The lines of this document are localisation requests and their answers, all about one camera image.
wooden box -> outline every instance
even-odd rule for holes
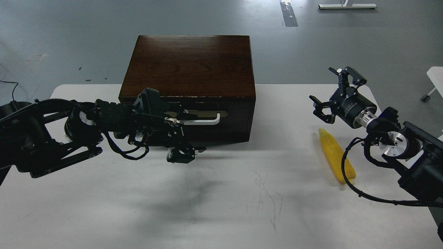
[[[202,119],[222,112],[216,125],[185,125],[189,141],[249,141],[256,99],[249,36],[141,35],[120,102],[134,102],[146,87],[157,89],[162,101],[204,111]]]

corn cob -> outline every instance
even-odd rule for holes
[[[342,157],[343,150],[337,143],[335,138],[323,128],[319,128],[320,143],[322,145],[323,152],[328,159],[329,165],[334,172],[335,177],[341,183],[345,183],[345,179],[342,174]],[[355,171],[348,159],[345,160],[345,173],[346,177],[352,183],[352,179],[355,178]]]

white table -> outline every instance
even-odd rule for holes
[[[438,90],[443,97],[443,66],[433,66],[426,72],[426,74],[435,87],[428,94],[424,95],[421,100],[427,102],[435,90]]]
[[[12,168],[0,187],[0,248],[441,248],[427,208],[358,198],[333,176],[318,128],[342,147],[365,135],[312,115],[308,96],[325,101],[336,88],[257,85],[251,140],[209,147],[190,164],[167,163],[164,148],[125,160],[103,142],[98,157],[39,179]],[[119,89],[63,85],[52,97],[117,101]],[[48,126],[58,141],[62,125]],[[412,199],[361,146],[349,159],[357,187]]]

white handle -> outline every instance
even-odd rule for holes
[[[183,121],[185,125],[216,125],[220,122],[220,113],[213,120],[186,120]]]

gray floor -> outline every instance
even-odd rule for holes
[[[358,2],[378,8],[294,0],[299,26],[285,27],[277,0],[0,0],[0,80],[20,83],[16,100],[46,99],[61,84],[122,83],[138,35],[249,35],[256,84],[336,84],[327,68],[351,66],[380,108],[440,136],[441,95],[420,98],[427,70],[443,66],[443,1]],[[12,88],[0,84],[0,105]]]

